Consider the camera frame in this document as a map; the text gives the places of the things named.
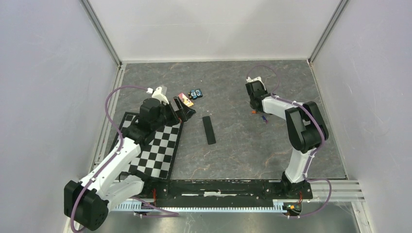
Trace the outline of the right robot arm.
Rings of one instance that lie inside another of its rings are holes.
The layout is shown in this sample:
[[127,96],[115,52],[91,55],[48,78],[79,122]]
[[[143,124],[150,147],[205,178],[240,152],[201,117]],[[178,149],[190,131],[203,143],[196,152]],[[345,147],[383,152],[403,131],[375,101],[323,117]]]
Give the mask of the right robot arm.
[[313,101],[299,103],[269,93],[260,77],[247,78],[246,81],[251,108],[286,121],[293,150],[289,165],[282,174],[280,190],[283,196],[293,198],[308,183],[311,161],[328,139],[323,117]]

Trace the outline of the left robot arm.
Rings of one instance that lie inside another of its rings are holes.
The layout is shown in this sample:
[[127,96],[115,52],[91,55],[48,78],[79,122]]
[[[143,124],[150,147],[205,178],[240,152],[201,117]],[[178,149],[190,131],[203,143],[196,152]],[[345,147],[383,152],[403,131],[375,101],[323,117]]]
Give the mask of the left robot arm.
[[145,99],[132,123],[119,131],[119,141],[110,154],[81,180],[69,181],[65,185],[64,214],[70,218],[72,232],[94,231],[121,202],[135,195],[141,198],[151,195],[153,185],[134,175],[117,185],[112,183],[121,170],[154,140],[159,129],[186,122],[196,114],[178,97],[173,101],[176,109],[166,100]]

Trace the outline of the red yellow small box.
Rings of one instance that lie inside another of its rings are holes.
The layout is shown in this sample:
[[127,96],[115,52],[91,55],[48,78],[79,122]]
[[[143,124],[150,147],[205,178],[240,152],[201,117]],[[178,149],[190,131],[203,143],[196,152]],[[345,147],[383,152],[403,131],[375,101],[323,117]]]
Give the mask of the red yellow small box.
[[184,93],[180,93],[178,98],[185,104],[187,107],[192,107],[194,103],[188,98]]

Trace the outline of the checkerboard calibration board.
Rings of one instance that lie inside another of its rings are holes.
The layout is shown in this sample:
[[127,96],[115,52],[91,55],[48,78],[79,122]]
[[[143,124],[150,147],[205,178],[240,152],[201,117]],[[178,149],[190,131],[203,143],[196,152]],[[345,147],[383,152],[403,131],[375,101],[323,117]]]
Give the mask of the checkerboard calibration board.
[[126,165],[123,171],[144,173],[154,178],[169,179],[172,174],[183,124],[165,126],[159,129],[139,156]]

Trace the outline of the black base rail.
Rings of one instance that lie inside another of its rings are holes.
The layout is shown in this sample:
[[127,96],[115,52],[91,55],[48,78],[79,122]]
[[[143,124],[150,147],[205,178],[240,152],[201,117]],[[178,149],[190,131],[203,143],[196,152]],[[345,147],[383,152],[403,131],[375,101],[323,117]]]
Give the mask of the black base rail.
[[313,198],[308,182],[281,180],[149,180],[136,197],[166,207],[271,207],[274,200]]

